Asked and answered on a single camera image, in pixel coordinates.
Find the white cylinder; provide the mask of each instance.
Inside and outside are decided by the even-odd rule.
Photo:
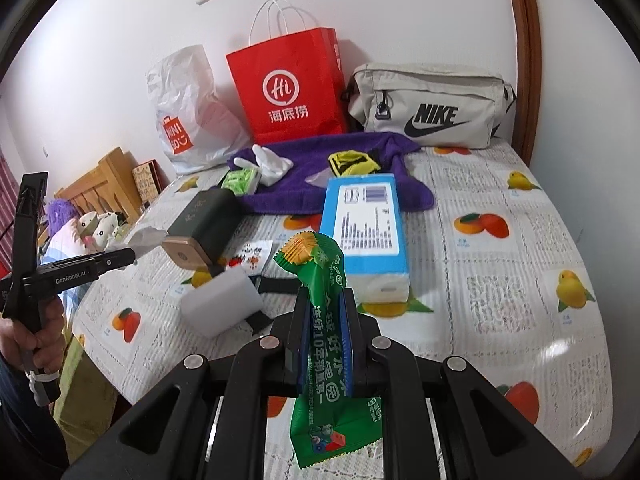
[[[180,312],[191,327],[213,338],[263,307],[260,294],[240,266],[180,298]]]

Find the barcode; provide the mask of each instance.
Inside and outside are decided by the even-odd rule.
[[[385,186],[367,186],[364,193],[366,202],[384,202],[386,204]]]

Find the metal screw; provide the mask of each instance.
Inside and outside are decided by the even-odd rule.
[[[371,345],[378,350],[386,350],[391,346],[391,339],[383,335],[375,336],[375,338],[371,340]]]
[[[200,368],[203,362],[204,359],[201,355],[191,354],[184,358],[183,364],[188,370],[195,370],[196,368]]]
[[[280,340],[273,335],[266,335],[262,339],[260,339],[260,346],[267,350],[277,348],[279,344]]]
[[[454,355],[447,359],[447,366],[454,372],[462,372],[466,368],[466,361],[462,357]]]

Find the pink curtain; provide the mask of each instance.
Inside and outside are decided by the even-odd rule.
[[[9,170],[9,165],[0,152],[0,234],[11,223],[15,216],[15,204],[18,201],[18,184]],[[11,270],[12,244],[14,228],[11,227],[0,240],[0,263]]]

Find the white wall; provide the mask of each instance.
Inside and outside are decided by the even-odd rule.
[[[225,54],[246,45],[264,0],[59,0],[2,83],[29,171],[49,189],[75,180],[115,146],[156,158],[170,177],[146,97],[146,71],[189,44],[205,46],[218,91],[242,116]],[[516,84],[511,0],[290,0],[310,25],[336,28],[345,75],[367,60],[462,62]],[[296,15],[290,23],[297,27]],[[256,30],[266,38],[264,23]],[[46,145],[49,158],[42,153]]]
[[[0,150],[4,155],[9,170],[14,174],[15,179],[20,184],[22,175],[25,173],[22,158],[15,147],[14,135],[9,128],[4,110],[4,100],[0,97]]]
[[[640,63],[593,0],[538,0],[543,89],[531,169],[577,241],[602,313],[613,382],[603,475],[640,429]]]

